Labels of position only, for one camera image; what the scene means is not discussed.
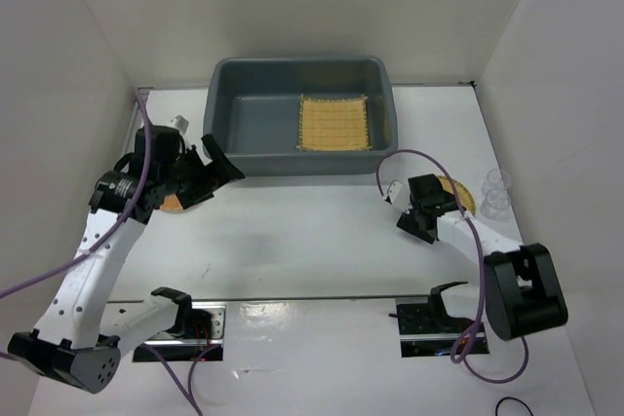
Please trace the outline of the square bamboo mat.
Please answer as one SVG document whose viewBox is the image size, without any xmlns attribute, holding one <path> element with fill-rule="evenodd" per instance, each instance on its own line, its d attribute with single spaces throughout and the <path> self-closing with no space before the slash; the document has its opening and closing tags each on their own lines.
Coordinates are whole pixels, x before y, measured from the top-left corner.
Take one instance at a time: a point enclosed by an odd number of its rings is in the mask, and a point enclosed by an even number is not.
<svg viewBox="0 0 624 416">
<path fill-rule="evenodd" d="M 302 95 L 297 148 L 308 152 L 369 151 L 368 98 L 329 99 Z"/>
</svg>

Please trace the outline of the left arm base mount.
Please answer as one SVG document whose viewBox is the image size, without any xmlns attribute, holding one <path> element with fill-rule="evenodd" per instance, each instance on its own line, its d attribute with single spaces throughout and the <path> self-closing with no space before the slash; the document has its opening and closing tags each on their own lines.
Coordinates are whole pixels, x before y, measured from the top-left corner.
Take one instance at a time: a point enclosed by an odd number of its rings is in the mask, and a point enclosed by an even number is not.
<svg viewBox="0 0 624 416">
<path fill-rule="evenodd" d="M 154 362 L 153 348 L 167 362 L 222 361 L 227 305 L 194 301 L 193 318 L 182 335 L 160 332 L 135 349 L 133 362 Z"/>
</svg>

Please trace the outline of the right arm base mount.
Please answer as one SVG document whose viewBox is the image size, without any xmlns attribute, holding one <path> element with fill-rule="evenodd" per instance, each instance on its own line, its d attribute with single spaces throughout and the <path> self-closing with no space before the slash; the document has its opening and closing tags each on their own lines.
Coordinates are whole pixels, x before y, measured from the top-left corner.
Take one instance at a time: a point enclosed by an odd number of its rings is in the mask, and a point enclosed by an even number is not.
<svg viewBox="0 0 624 416">
<path fill-rule="evenodd" d="M 473 323 L 450 317 L 427 295 L 396 298 L 388 316 L 398 326 L 403 359 L 449 356 L 459 333 Z"/>
</svg>

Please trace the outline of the orange round woven tray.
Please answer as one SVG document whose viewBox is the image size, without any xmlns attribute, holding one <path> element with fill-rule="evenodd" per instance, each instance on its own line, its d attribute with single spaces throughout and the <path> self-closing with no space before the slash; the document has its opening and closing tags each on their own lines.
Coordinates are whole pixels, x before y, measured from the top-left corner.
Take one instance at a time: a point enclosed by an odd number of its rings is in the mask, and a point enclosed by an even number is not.
<svg viewBox="0 0 624 416">
<path fill-rule="evenodd" d="M 185 208 L 176 195 L 170 195 L 165 198 L 163 204 L 160 205 L 159 210 L 167 214 L 182 214 L 193 210 L 198 206 L 199 204 L 194 204 Z"/>
</svg>

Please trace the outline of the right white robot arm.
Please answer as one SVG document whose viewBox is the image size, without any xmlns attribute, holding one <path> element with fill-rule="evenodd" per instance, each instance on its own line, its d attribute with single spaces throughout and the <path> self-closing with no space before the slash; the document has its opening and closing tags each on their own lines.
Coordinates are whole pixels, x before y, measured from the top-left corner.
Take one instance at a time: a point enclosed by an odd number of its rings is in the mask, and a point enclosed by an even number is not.
<svg viewBox="0 0 624 416">
<path fill-rule="evenodd" d="M 510 341 L 567 323 L 567 304 L 545 246 L 522 245 L 487 227 L 434 174 L 392 182 L 385 201 L 402 212 L 399 229 L 430 245 L 452 246 L 485 267 L 485 312 L 498 338 Z"/>
</svg>

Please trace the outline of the green-rimmed round bamboo tray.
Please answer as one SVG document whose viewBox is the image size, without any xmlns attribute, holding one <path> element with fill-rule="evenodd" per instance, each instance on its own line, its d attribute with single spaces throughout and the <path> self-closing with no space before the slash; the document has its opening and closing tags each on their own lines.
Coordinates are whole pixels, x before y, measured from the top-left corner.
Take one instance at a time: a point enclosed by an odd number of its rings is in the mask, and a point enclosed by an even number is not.
<svg viewBox="0 0 624 416">
<path fill-rule="evenodd" d="M 473 195 L 461 182 L 443 175 L 438 175 L 437 178 L 441 182 L 442 188 L 452 196 L 454 195 L 453 189 L 456 189 L 462 206 L 469 210 L 473 215 L 476 214 L 476 203 Z"/>
</svg>

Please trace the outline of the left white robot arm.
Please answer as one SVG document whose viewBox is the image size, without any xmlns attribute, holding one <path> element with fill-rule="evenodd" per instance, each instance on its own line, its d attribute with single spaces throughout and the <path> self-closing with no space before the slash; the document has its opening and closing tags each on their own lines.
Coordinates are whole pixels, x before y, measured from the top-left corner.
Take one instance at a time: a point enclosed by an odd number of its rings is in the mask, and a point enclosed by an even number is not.
<svg viewBox="0 0 624 416">
<path fill-rule="evenodd" d="M 13 335 L 11 358 L 40 376 L 97 394 L 110 383 L 122 357 L 153 336 L 179 338 L 210 330 L 209 313 L 194 308 L 189 294 L 164 286 L 152 290 L 134 311 L 122 309 L 113 323 L 101 323 L 129 253 L 165 199 L 174 196 L 183 207 L 193 207 L 244 179 L 211 134 L 203 135 L 202 144 L 207 164 L 178 129 L 154 126 L 136 132 L 134 151 L 95 185 L 78 263 L 68 269 L 32 330 Z"/>
</svg>

